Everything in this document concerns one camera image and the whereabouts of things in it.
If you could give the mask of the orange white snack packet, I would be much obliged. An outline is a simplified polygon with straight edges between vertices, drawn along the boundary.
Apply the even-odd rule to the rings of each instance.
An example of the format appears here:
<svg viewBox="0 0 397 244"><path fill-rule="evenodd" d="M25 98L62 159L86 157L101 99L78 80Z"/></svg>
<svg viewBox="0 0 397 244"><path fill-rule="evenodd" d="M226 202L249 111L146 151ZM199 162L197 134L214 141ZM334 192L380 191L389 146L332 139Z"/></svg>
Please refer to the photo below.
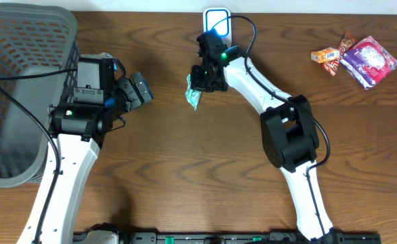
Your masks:
<svg viewBox="0 0 397 244"><path fill-rule="evenodd" d="M327 47L320 51L311 52L311 60L320 64L336 60L339 56L340 51L333 47Z"/></svg>

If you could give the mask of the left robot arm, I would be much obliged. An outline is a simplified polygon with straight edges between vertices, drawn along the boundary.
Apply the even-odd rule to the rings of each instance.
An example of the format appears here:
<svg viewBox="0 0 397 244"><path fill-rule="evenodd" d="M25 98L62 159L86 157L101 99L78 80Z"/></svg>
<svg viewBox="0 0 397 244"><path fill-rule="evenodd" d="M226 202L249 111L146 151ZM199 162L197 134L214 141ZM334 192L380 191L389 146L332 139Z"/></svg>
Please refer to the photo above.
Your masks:
<svg viewBox="0 0 397 244"><path fill-rule="evenodd" d="M19 243L72 243L76 217L105 135L123 114L153 99L142 73L126 74L107 54L82 55L77 82L64 90L45 130L51 148Z"/></svg>

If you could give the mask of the teal snack wrapper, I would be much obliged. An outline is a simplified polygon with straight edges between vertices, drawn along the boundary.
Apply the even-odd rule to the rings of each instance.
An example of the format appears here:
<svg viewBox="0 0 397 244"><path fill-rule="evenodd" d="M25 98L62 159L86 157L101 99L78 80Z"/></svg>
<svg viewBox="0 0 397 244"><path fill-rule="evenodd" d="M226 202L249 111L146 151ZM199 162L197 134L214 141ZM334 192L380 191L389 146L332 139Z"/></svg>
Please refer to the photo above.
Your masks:
<svg viewBox="0 0 397 244"><path fill-rule="evenodd" d="M186 81L187 81L187 90L185 91L185 97L187 102L189 103L189 105L191 105L193 107L194 110L196 110L198 108L199 105L199 100L201 98L201 92L194 90L192 88L192 83L191 83L191 75L188 75L186 77Z"/></svg>

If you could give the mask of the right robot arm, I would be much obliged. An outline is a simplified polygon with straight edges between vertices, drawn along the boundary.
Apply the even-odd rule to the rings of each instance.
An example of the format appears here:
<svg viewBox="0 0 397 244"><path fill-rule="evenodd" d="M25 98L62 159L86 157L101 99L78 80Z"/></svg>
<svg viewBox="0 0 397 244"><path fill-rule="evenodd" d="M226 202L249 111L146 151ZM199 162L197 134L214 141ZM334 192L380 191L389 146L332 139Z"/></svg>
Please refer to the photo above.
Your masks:
<svg viewBox="0 0 397 244"><path fill-rule="evenodd" d="M293 97L273 85L254 66L247 53L228 47L216 30L196 39L200 65L190 74L200 92L240 93L257 111L262 145L268 160L281 170L295 206L297 229L309 241L327 241L333 224L322 200L317 170L318 134L324 129L312 116L307 98Z"/></svg>

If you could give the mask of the purple red tissue pack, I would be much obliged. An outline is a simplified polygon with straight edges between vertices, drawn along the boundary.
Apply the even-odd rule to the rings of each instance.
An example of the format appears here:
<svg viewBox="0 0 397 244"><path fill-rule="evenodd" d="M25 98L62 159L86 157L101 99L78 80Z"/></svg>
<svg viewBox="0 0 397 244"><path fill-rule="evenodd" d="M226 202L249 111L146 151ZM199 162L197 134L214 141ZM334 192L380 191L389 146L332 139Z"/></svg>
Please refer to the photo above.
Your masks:
<svg viewBox="0 0 397 244"><path fill-rule="evenodd" d="M364 89L375 87L397 68L397 59L372 36L346 51L340 63Z"/></svg>

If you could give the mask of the orange red snack bar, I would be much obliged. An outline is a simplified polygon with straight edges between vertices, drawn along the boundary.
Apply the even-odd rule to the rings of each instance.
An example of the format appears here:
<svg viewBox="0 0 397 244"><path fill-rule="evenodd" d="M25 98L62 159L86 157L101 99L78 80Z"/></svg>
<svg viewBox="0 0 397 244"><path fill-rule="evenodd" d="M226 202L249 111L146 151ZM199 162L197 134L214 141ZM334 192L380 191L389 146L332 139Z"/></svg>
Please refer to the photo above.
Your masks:
<svg viewBox="0 0 397 244"><path fill-rule="evenodd" d="M336 75L340 60L343 58L343 55L351 49L354 45L356 44L356 39L352 34L347 30L341 41L339 42L339 45L337 46L337 49L339 50L339 57L337 59L334 59L329 62L325 62L322 64L322 67L330 73L332 76Z"/></svg>

